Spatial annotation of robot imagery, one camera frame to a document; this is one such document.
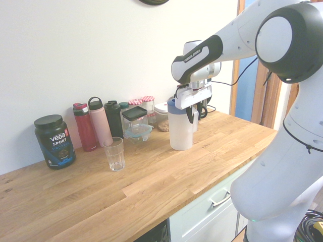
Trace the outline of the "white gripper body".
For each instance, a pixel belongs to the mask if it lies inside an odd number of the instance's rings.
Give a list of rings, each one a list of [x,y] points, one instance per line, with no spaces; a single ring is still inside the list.
[[[175,97],[175,107],[183,110],[193,106],[212,96],[212,85],[206,84],[204,87],[193,90],[190,87],[181,88]]]

